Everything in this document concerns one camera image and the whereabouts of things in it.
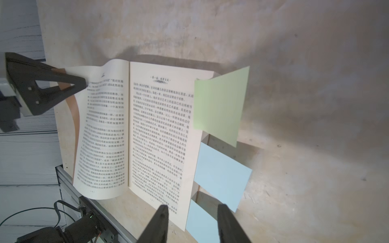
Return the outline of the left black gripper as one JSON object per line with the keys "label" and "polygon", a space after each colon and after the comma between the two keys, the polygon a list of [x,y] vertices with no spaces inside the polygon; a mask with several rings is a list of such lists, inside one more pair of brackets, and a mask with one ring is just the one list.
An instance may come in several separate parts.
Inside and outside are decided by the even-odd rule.
{"label": "left black gripper", "polygon": [[5,53],[6,78],[1,78],[1,131],[19,130],[16,120],[45,113],[66,98],[87,88],[84,78],[22,56]]}

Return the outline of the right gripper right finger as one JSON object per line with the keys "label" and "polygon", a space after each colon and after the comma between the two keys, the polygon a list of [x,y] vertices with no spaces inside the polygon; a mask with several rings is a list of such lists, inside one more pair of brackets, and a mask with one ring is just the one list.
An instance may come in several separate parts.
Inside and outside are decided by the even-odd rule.
{"label": "right gripper right finger", "polygon": [[251,243],[226,204],[218,205],[217,225],[221,243]]}

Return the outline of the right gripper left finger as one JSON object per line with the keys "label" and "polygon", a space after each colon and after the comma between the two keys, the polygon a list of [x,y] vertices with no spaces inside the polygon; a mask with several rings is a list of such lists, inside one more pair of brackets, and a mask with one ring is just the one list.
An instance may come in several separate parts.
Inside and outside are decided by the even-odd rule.
{"label": "right gripper left finger", "polygon": [[166,243],[169,225],[169,209],[167,205],[160,205],[137,243]]}

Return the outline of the brown black paperback book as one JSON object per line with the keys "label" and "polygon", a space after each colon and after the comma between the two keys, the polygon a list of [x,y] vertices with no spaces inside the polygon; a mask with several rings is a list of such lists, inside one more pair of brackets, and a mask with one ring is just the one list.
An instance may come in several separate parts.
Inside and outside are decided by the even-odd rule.
{"label": "brown black paperback book", "polygon": [[113,59],[67,67],[87,88],[68,101],[77,135],[73,185],[104,200],[131,190],[186,228],[202,132],[193,127],[194,85],[216,73]]}

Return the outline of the green sticky note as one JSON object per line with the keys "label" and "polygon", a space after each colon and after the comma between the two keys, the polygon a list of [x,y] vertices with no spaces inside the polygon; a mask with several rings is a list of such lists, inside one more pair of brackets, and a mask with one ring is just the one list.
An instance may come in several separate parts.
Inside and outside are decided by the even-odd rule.
{"label": "green sticky note", "polygon": [[194,82],[193,127],[236,147],[250,67]]}

